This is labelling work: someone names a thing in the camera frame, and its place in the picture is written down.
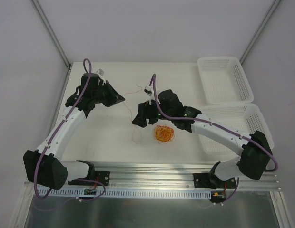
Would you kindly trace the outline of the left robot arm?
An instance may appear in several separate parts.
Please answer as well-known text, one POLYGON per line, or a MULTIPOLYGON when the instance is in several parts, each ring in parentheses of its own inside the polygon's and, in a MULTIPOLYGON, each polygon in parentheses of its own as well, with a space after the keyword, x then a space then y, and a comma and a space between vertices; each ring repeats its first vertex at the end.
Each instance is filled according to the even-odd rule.
POLYGON ((81 181, 90 185, 96 179, 92 163, 84 160, 63 162, 61 159, 75 130, 97 104, 111 107, 125 100, 103 74, 101 69, 96 73, 85 73, 80 86, 67 99, 59 123, 36 150, 25 152, 23 160, 27 178, 34 186, 59 190, 66 182, 81 181))

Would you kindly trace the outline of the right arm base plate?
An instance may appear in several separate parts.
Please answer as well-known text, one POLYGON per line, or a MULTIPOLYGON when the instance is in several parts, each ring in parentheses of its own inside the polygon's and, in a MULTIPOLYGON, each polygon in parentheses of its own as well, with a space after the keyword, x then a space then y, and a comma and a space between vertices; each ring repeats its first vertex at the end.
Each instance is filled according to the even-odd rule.
POLYGON ((220 180, 216 176, 211 176, 208 173, 194 173, 193 174, 194 187, 198 189, 210 188, 210 189, 234 189, 237 181, 235 178, 228 180, 220 180))

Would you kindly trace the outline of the red orange wire ball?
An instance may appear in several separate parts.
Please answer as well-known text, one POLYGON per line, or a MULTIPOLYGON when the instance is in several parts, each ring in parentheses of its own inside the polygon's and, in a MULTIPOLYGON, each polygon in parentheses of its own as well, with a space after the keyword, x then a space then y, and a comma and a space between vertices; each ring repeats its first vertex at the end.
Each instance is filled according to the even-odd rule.
POLYGON ((171 142, 175 137, 175 131, 173 128, 166 125, 157 125, 154 128, 154 138, 159 143, 171 142))

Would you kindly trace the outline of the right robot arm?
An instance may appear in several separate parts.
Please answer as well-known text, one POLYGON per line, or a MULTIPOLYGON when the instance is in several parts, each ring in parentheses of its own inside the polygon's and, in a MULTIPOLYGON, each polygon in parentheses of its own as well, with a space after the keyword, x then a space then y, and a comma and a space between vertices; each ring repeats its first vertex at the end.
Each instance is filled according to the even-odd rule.
POLYGON ((205 188, 221 188, 231 178, 246 176, 259 180, 267 172, 273 154, 264 133, 240 133, 238 130, 214 122, 200 110, 184 106, 172 90, 153 92, 146 86, 149 100, 138 105, 134 125, 145 128, 158 120, 168 120, 176 128, 210 138, 232 150, 237 157, 217 162, 208 173, 198 178, 205 188))

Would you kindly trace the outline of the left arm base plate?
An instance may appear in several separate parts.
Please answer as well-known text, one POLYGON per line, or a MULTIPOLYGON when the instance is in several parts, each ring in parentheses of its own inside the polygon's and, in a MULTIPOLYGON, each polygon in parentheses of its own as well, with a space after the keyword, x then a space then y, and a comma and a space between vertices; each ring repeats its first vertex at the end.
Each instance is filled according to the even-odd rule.
POLYGON ((109 185, 110 172, 109 171, 95 171, 93 180, 102 183, 104 186, 109 185))

